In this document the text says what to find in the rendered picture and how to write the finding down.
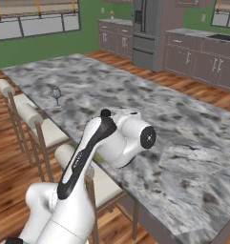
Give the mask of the clear wine glass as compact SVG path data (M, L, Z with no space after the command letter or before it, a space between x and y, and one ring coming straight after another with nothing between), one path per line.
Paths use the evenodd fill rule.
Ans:
M61 90L57 86L52 87L51 96L52 96L52 98L54 98L56 100L56 105L55 106L57 108L60 108L59 98L61 97Z

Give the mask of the wooden stool with cream cushion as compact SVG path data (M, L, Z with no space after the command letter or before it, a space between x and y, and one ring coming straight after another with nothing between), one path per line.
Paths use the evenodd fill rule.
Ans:
M29 103L23 103L17 108L19 116L27 125L30 141L34 156L36 159L38 171L42 180L45 180L41 164L38 157L40 151L44 158L48 177L51 182L54 181L52 169L49 160L49 154L62 144L69 143L70 137L63 133L50 118L44 119L41 114Z
M63 144L56 149L54 157L64 170L73 154L74 147L70 144ZM115 206L133 223L133 240L136 240L138 205L134 202L134 216L131 218L126 211L122 210L123 207L121 208L121 205L118 203L126 193L93 161L87 170L87 176L86 185L88 194L92 202L95 203L95 223L92 232L93 244L99 244L97 219L108 210L112 212Z
M13 129L16 134L20 150L22 153L25 153L27 155L30 166L33 167L31 154L29 151L27 140L25 138L25 134L23 132L21 119L19 117L17 109L23 103L28 103L32 105L34 108L36 108L36 106L30 101L30 99L24 93L16 95L14 87L5 79L0 79L0 92L4 96L4 100L10 115L10 121L13 125Z

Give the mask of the brown base cupboard run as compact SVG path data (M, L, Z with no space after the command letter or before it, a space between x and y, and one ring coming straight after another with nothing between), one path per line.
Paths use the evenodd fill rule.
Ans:
M163 69L230 91L230 41L208 38L213 34L217 33L166 31Z
M97 21L99 48L126 58L133 55L133 22L123 19Z

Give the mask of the grey steel fridge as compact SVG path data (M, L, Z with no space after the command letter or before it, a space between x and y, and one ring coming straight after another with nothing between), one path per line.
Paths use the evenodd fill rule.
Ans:
M135 66L158 71L162 16L169 0L134 0L133 55Z

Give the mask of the window with white blind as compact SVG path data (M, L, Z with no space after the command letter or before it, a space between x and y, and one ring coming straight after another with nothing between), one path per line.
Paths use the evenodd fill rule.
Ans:
M215 1L211 25L230 28L230 0Z
M79 0L0 0L0 41L80 29Z

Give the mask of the black sink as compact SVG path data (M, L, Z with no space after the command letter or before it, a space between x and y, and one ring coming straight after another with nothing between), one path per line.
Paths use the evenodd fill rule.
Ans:
M213 34L208 36L208 38L218 39L221 41L230 41L230 35L225 35L225 34Z

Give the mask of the brown wall cupboard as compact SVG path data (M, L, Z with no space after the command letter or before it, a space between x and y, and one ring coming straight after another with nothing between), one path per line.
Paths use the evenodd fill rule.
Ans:
M210 8L213 0L175 0L180 8Z

